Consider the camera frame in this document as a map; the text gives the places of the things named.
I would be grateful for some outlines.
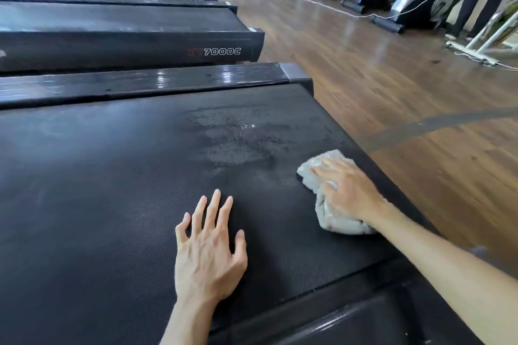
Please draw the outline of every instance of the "cleaning cloth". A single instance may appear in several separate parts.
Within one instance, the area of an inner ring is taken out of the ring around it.
[[[311,167],[313,166],[327,168],[327,166],[322,162],[322,158],[324,157],[329,159],[341,158],[354,164],[354,161],[346,158],[340,150],[331,150],[309,159],[298,167],[297,173],[302,177],[302,183],[316,194],[315,211],[320,226],[327,231],[343,233],[345,235],[367,235],[374,233],[375,230],[365,222],[352,220],[347,217],[347,213],[340,213],[327,204],[321,190],[322,181],[311,170]],[[327,180],[327,182],[334,188],[338,187],[336,183],[331,180]]]

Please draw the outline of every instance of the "left hand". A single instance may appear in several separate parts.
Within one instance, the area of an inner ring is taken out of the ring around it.
[[[191,222],[189,213],[185,213],[183,221],[176,227],[178,254],[175,287],[179,301],[194,299],[215,307],[232,294],[247,269],[248,257],[243,230],[236,234],[235,253],[230,253],[228,224],[233,203],[231,196],[220,209],[216,224],[220,198],[220,191],[214,191],[202,229],[207,198],[201,197],[192,215],[191,237],[187,237],[185,233]]]

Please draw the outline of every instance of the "machine base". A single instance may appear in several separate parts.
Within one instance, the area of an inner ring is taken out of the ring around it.
[[[351,9],[356,13],[365,14],[366,8],[364,5],[354,3],[354,2],[351,2],[348,0],[342,0],[342,6],[344,6],[345,8]]]
[[[390,19],[380,17],[372,18],[372,23],[374,23],[376,26],[379,26],[380,28],[396,34],[403,34],[406,29],[405,25],[400,25]]]

